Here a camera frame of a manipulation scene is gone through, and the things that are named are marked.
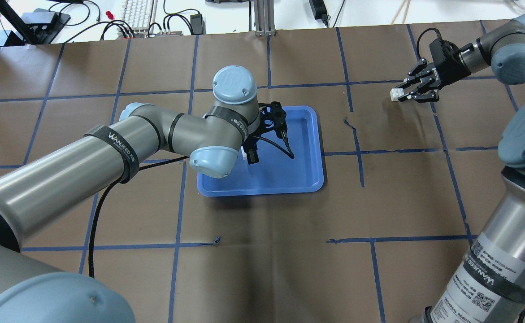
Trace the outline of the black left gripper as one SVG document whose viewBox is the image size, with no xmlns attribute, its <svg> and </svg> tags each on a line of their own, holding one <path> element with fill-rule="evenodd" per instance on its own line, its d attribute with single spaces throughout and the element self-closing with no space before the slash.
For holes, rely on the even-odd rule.
<svg viewBox="0 0 525 323">
<path fill-rule="evenodd" d="M 260 162 L 257 146 L 257 143 L 260 140 L 276 147 L 279 151 L 285 153 L 285 155 L 289 155 L 289 140 L 287 137 L 288 128 L 286 122 L 287 113 L 283 110 L 282 104 L 273 101 L 270 104 L 259 104 L 259 108 L 260 124 L 243 143 L 243 147 L 246 150 L 246 160 L 248 164 L 256 164 Z M 274 141 L 262 136 L 269 131 L 274 131 L 276 137 L 283 140 L 286 148 L 283 148 Z"/>
</svg>

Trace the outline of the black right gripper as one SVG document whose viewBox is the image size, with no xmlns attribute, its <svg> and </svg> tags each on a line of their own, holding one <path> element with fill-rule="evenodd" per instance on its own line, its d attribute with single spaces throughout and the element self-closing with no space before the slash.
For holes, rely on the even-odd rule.
<svg viewBox="0 0 525 323">
<path fill-rule="evenodd" d="M 454 43 L 435 39 L 429 45 L 432 63 L 418 68 L 414 75 L 408 76 L 396 88 L 406 89 L 419 85 L 412 91 L 398 97 L 399 102 L 414 100 L 420 104 L 440 100 L 439 91 L 459 80 L 471 75 L 461 59 L 461 49 Z"/>
</svg>

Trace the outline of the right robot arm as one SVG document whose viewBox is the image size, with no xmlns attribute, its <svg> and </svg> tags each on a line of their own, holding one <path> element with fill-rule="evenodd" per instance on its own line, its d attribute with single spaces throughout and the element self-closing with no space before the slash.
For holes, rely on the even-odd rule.
<svg viewBox="0 0 525 323">
<path fill-rule="evenodd" d="M 436 102 L 447 85 L 490 67 L 506 85 L 525 83 L 525 14 L 459 48 L 437 33 L 432 62 L 419 57 L 393 101 Z M 463 255 L 440 299 L 412 323 L 512 323 L 525 314 L 525 105 L 504 129 L 498 156 L 506 193 Z"/>
</svg>

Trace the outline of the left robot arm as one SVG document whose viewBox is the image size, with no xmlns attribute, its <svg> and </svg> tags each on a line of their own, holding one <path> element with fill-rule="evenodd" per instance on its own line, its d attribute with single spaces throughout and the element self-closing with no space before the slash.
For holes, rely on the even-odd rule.
<svg viewBox="0 0 525 323">
<path fill-rule="evenodd" d="M 89 274 L 62 271 L 21 253 L 21 247 L 88 197 L 127 183 L 160 150 L 188 159 L 197 172 L 221 179 L 241 151 L 258 162 L 256 142 L 275 131 L 288 143 L 280 103 L 261 104 L 248 69 L 230 65 L 214 76 L 214 103 L 203 117 L 133 103 L 111 126 L 0 177 L 0 323 L 133 323 L 128 302 L 94 278 L 92 227 Z"/>
</svg>

